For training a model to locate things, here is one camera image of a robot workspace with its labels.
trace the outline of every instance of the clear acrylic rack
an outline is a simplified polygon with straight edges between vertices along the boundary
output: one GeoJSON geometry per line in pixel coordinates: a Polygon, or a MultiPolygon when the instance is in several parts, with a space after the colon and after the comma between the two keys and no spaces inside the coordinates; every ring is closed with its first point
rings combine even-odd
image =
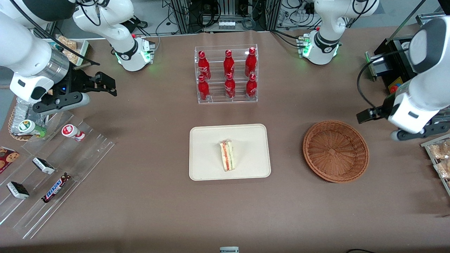
{"type": "Polygon", "coordinates": [[[22,146],[28,154],[20,152],[21,157],[0,174],[0,224],[13,226],[24,239],[32,238],[39,231],[114,146],[67,111],[55,114],[45,127],[47,135],[32,137],[22,146]],[[63,136],[61,129],[66,124],[75,125],[86,133],[86,138],[77,142],[63,136]],[[55,172],[43,173],[33,164],[34,157],[46,160],[55,172]],[[65,172],[72,178],[53,199],[44,203],[41,198],[65,172]],[[6,187],[10,181],[23,184],[30,196],[26,199],[12,196],[6,187]]]}
{"type": "Polygon", "coordinates": [[[197,100],[199,104],[227,104],[227,103],[255,103],[258,101],[258,91],[253,99],[248,99],[245,96],[248,77],[245,76],[245,60],[248,56],[248,49],[250,47],[256,48],[256,81],[258,81],[258,45],[226,45],[226,46],[196,46],[194,52],[194,68],[195,79],[197,89],[197,100]],[[225,97],[225,75],[223,62],[225,60],[225,51],[229,49],[233,53],[234,59],[234,81],[236,82],[236,96],[233,99],[225,97]],[[211,79],[208,80],[209,92],[211,99],[209,101],[203,101],[200,99],[200,93],[198,91],[198,77],[200,76],[200,70],[198,69],[198,52],[204,51],[206,59],[209,61],[211,70],[211,79]]]}

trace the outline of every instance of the white cap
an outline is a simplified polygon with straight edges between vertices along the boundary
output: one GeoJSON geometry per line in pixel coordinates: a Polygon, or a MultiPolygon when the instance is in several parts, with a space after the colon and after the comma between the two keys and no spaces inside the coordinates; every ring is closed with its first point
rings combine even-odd
{"type": "Polygon", "coordinates": [[[79,132],[78,128],[72,124],[67,124],[67,125],[63,126],[63,128],[61,129],[61,133],[65,137],[75,136],[78,132],[79,132]]]}

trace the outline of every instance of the snickers bar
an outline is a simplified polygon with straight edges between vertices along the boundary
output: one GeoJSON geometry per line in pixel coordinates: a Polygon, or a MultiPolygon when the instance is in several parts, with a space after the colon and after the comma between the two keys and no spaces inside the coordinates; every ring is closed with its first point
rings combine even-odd
{"type": "Polygon", "coordinates": [[[66,184],[66,182],[71,178],[67,173],[64,173],[64,175],[61,176],[58,181],[52,186],[52,188],[47,192],[47,194],[42,197],[42,200],[44,203],[48,203],[60,190],[61,188],[66,184]]]}

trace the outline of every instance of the bottle display rack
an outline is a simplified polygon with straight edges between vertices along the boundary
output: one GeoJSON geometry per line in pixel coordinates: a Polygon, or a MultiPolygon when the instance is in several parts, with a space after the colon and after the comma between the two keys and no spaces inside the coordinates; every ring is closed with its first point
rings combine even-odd
{"type": "Polygon", "coordinates": [[[248,77],[245,76],[245,60],[249,54],[250,47],[256,48],[255,56],[257,64],[255,69],[256,82],[259,86],[258,79],[258,45],[227,45],[227,46],[197,46],[194,52],[194,68],[197,89],[197,100],[199,104],[227,104],[227,103],[255,103],[258,101],[258,91],[254,98],[249,99],[245,96],[248,77]],[[223,62],[225,60],[225,51],[231,50],[234,59],[234,81],[236,82],[236,96],[233,99],[228,99],[225,96],[225,74],[223,62]],[[204,51],[206,59],[209,61],[211,70],[211,79],[207,80],[209,85],[209,92],[211,99],[203,101],[200,98],[198,91],[198,77],[200,70],[198,68],[198,52],[204,51]]]}

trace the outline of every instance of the white tray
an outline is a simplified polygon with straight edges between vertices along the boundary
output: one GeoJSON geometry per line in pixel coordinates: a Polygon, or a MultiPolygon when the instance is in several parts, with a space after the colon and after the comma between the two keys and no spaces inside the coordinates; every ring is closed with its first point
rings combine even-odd
{"type": "Polygon", "coordinates": [[[189,138],[189,177],[194,181],[261,178],[270,175],[267,130],[262,124],[200,126],[189,138]],[[219,143],[233,142],[236,169],[225,172],[219,143]]]}

